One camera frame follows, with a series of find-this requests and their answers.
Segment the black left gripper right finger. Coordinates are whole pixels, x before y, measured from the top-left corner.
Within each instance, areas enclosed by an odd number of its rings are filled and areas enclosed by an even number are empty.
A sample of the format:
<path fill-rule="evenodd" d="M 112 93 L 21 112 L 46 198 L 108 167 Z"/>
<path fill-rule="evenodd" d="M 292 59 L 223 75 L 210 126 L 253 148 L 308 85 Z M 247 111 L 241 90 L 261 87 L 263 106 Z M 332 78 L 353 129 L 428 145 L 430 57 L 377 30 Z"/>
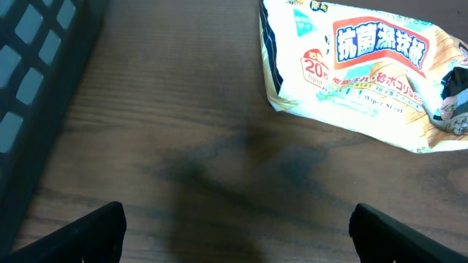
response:
<path fill-rule="evenodd" d="M 366 203 L 357 204 L 352 212 L 349 234 L 361 263 L 467 263 L 466 256 Z"/>

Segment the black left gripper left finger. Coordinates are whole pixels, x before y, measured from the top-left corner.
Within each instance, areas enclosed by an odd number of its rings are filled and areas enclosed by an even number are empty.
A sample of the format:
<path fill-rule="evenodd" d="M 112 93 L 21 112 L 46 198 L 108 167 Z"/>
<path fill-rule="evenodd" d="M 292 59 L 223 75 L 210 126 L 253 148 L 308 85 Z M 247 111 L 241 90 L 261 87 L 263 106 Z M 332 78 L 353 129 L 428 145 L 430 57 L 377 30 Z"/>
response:
<path fill-rule="evenodd" d="M 110 202 L 1 257 L 1 263 L 119 263 L 126 230 L 123 205 Z"/>

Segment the yellow snack bag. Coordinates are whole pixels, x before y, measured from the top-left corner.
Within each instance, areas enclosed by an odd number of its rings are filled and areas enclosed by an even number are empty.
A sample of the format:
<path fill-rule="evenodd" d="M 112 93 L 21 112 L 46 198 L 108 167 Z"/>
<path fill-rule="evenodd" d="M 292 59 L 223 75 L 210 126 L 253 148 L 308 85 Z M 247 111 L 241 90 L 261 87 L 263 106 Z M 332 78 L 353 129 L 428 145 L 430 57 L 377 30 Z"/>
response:
<path fill-rule="evenodd" d="M 277 111 L 413 153 L 467 148 L 467 44 L 433 23 L 324 1 L 261 0 Z"/>

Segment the grey plastic shopping basket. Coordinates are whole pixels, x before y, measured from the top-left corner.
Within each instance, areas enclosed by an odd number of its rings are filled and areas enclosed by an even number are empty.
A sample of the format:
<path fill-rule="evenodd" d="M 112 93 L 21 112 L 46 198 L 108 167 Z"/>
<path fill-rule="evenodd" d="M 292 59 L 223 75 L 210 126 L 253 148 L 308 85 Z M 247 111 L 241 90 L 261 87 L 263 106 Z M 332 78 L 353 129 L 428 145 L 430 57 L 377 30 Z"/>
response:
<path fill-rule="evenodd" d="M 104 0 L 1 2 L 1 253 L 8 254 L 102 28 Z"/>

